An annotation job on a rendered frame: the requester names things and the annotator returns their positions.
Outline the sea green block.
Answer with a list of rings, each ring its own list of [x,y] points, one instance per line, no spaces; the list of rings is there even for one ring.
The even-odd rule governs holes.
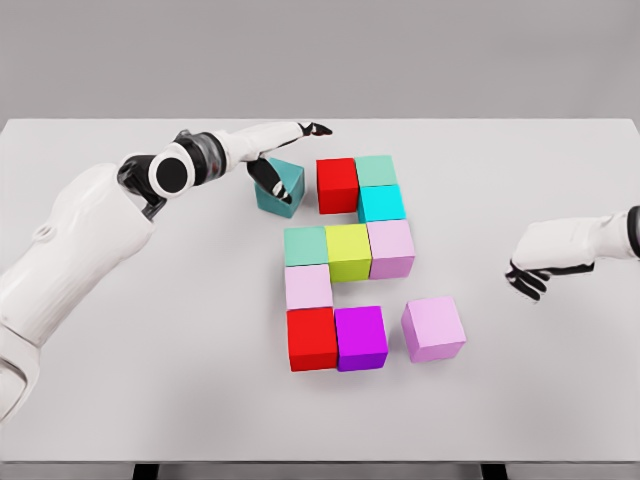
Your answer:
[[[355,157],[360,187],[390,186],[398,183],[391,155]]]
[[[329,260],[325,227],[286,228],[284,257],[286,267],[327,264]]]

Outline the dark teal block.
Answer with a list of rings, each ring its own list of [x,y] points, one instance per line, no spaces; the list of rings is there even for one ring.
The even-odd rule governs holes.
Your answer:
[[[254,184],[257,206],[261,210],[281,217],[292,218],[305,194],[305,170],[302,166],[276,158],[269,158],[268,161],[283,181],[285,189],[292,198],[292,203],[287,204],[278,200],[258,184]]]

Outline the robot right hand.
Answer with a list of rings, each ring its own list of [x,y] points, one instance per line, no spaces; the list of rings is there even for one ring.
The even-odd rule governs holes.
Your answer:
[[[595,253],[591,233],[599,218],[564,218],[530,224],[513,251],[505,278],[533,301],[547,292],[554,276],[591,273]]]

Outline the red block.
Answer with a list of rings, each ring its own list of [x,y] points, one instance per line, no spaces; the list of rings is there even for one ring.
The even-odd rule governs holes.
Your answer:
[[[352,157],[316,161],[319,213],[352,213],[357,209],[359,182]]]
[[[293,372],[337,368],[338,344],[331,307],[288,310],[286,320]]]

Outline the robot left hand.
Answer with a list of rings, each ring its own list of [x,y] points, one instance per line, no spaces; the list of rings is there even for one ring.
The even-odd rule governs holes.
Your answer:
[[[247,172],[256,184],[272,197],[291,204],[292,197],[265,155],[273,150],[309,136],[329,136],[333,131],[316,122],[274,122],[260,124],[252,131],[244,130],[241,135],[248,141],[248,150],[241,156],[247,164]]]

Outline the cyan block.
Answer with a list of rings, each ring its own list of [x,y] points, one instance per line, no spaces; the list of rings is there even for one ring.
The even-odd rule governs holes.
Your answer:
[[[360,223],[405,219],[406,212],[399,186],[362,187],[357,215]]]

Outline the yellow-green block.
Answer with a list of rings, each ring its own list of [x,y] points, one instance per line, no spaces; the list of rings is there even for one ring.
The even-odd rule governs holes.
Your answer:
[[[367,226],[363,223],[325,227],[332,283],[368,280],[372,254]]]

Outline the pink block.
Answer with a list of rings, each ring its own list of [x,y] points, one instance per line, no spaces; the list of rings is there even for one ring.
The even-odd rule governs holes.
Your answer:
[[[333,306],[327,264],[285,268],[285,295],[288,310]]]
[[[451,296],[409,301],[401,326],[412,363],[454,358],[467,341]]]
[[[371,280],[399,279],[409,276],[415,249],[406,219],[366,223],[372,263]]]

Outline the purple block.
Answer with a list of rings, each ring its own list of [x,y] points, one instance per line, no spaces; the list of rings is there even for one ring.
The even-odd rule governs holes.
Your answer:
[[[339,308],[334,312],[340,372],[380,369],[388,341],[380,306]]]

